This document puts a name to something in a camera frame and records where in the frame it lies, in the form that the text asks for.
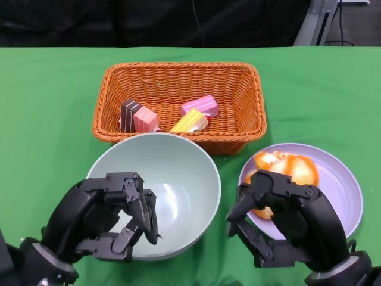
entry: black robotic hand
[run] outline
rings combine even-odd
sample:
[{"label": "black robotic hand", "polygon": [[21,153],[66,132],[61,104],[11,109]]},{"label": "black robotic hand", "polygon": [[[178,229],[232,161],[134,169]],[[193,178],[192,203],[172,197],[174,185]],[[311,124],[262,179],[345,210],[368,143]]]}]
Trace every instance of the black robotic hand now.
[{"label": "black robotic hand", "polygon": [[[251,209],[265,206],[285,240],[268,239],[246,221]],[[355,241],[347,244],[335,210],[313,185],[300,186],[290,176],[259,170],[250,184],[239,186],[226,219],[229,237],[238,235],[255,267],[288,267],[299,261],[313,271],[305,280],[308,285],[381,285],[381,269],[372,268],[366,252],[354,252]]]},{"label": "black robotic hand", "polygon": [[[71,264],[85,255],[129,262],[142,234],[156,244],[156,196],[143,183],[136,172],[85,179],[57,205],[41,241],[28,237],[15,248],[0,233],[0,286],[73,284],[79,276]],[[121,210],[132,219],[119,234],[109,232]]]}]

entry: yellow cake slice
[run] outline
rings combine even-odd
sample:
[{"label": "yellow cake slice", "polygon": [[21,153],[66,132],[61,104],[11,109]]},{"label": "yellow cake slice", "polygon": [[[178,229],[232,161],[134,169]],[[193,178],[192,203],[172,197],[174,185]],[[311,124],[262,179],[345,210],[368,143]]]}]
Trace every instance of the yellow cake slice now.
[{"label": "yellow cake slice", "polygon": [[201,131],[208,125],[208,119],[197,109],[193,108],[176,123],[171,132],[195,132]]}]

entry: orange wicker basket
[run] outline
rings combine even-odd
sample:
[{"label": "orange wicker basket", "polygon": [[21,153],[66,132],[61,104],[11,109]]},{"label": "orange wicker basket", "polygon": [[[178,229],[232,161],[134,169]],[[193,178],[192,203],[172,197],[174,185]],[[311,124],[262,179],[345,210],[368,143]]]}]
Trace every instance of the orange wicker basket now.
[{"label": "orange wicker basket", "polygon": [[138,133],[121,133],[120,104],[132,98],[158,114],[163,132],[181,118],[181,104],[212,95],[218,116],[201,132],[174,133],[211,155],[233,154],[266,131],[258,72],[244,63],[126,63],[110,67],[103,78],[92,132],[116,143]]}]

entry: purple plate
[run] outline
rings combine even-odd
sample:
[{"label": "purple plate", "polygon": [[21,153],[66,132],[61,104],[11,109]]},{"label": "purple plate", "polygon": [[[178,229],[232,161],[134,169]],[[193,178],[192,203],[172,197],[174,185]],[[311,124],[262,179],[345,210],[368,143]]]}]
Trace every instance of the purple plate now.
[{"label": "purple plate", "polygon": [[[320,177],[318,187],[338,214],[346,237],[349,237],[356,230],[363,215],[363,195],[354,175],[339,159],[316,147],[297,143],[272,145],[261,151],[290,152],[312,159]],[[244,182],[248,172],[257,168],[253,157],[246,162],[241,170],[239,185]],[[253,212],[249,212],[248,216],[269,237],[276,240],[285,239],[271,220],[264,220]]]}]

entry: plate rim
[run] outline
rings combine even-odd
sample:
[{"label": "plate rim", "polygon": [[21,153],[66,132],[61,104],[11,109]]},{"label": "plate rim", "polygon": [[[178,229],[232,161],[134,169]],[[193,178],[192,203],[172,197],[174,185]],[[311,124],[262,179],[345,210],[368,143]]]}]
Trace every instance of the plate rim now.
[{"label": "plate rim", "polygon": [[[265,149],[268,149],[268,148],[272,148],[272,147],[277,147],[277,146],[280,146],[280,145],[299,145],[299,146],[303,146],[303,147],[308,147],[308,148],[312,148],[312,149],[315,149],[319,152],[323,152],[325,153],[326,155],[328,156],[331,156],[332,158],[334,158],[339,164],[341,164],[345,170],[351,175],[352,179],[354,180],[355,184],[356,184],[356,187],[358,188],[358,190],[360,190],[360,215],[359,215],[359,218],[357,219],[356,221],[356,224],[355,226],[348,232],[348,235],[346,235],[346,238],[349,238],[354,232],[355,230],[358,228],[358,225],[360,224],[361,222],[361,219],[363,218],[363,212],[364,212],[364,199],[363,199],[363,192],[360,188],[360,185],[358,184],[358,181],[356,179],[356,177],[353,175],[353,173],[351,172],[351,170],[343,163],[341,162],[337,157],[335,157],[334,155],[332,155],[331,153],[328,153],[327,151],[325,150],[322,150],[318,147],[315,147],[315,146],[312,146],[312,145],[308,145],[308,144],[302,144],[302,143],[293,143],[293,142],[287,142],[287,143],[279,143],[279,144],[273,144],[273,145],[270,145],[270,146],[267,146],[267,147],[264,147],[262,149],[260,149],[259,151],[255,152],[254,155],[250,156],[250,158],[246,161],[246,163],[244,164],[244,166],[242,167],[241,169],[241,172],[239,174],[239,178],[238,178],[238,185],[240,185],[241,183],[241,179],[242,179],[242,174],[243,174],[243,170],[245,169],[246,165],[251,161],[253,160],[253,157],[265,150]],[[260,228],[254,221],[253,219],[251,218],[251,215],[252,213],[251,212],[248,212],[247,216],[250,218],[250,220],[252,221],[252,223],[257,227],[259,228],[262,232],[264,232],[267,236],[271,237],[272,239],[277,239],[277,238],[274,238],[272,237],[271,235],[267,234],[265,230],[263,230],[262,228]]]},{"label": "plate rim", "polygon": [[120,145],[120,144],[122,144],[122,143],[124,143],[126,141],[134,140],[134,138],[143,137],[143,136],[170,136],[170,137],[176,137],[176,138],[180,138],[182,140],[188,141],[192,145],[196,146],[200,151],[202,151],[207,156],[207,158],[209,159],[210,163],[212,164],[212,167],[214,168],[215,173],[217,174],[217,180],[218,180],[218,199],[217,199],[217,204],[216,204],[216,206],[215,206],[215,208],[213,210],[213,214],[210,217],[210,219],[208,220],[206,226],[204,228],[202,228],[201,232],[198,234],[198,236],[193,241],[191,241],[189,243],[185,243],[185,244],[181,245],[180,247],[176,248],[173,251],[166,251],[166,252],[164,252],[162,254],[147,254],[147,255],[134,256],[134,253],[132,253],[132,257],[135,260],[144,260],[144,261],[164,260],[164,259],[168,259],[168,258],[174,257],[174,256],[184,252],[185,250],[189,249],[190,247],[192,247],[205,234],[205,232],[207,231],[208,227],[211,225],[213,219],[215,218],[215,216],[217,214],[217,211],[218,211],[218,208],[220,207],[221,193],[222,193],[221,177],[220,177],[220,172],[218,171],[218,168],[217,168],[215,162],[213,161],[213,159],[211,158],[211,156],[204,149],[202,149],[199,145],[197,145],[193,141],[191,141],[191,140],[189,140],[187,138],[184,138],[182,136],[179,136],[179,135],[170,134],[170,133],[164,133],[164,132],[160,132],[160,133],[158,132],[158,133],[145,133],[145,134],[140,134],[140,135],[136,135],[136,136],[133,136],[133,137],[129,137],[129,138],[126,138],[126,139],[116,143],[115,145],[111,146],[109,149],[104,151],[103,154],[94,162],[94,164],[90,168],[90,171],[86,175],[86,179],[89,178],[89,176],[90,176],[91,172],[93,171],[93,169],[95,168],[95,166],[98,164],[98,162],[108,152],[110,152],[110,150],[114,149],[116,146],[118,146],[118,145]]}]

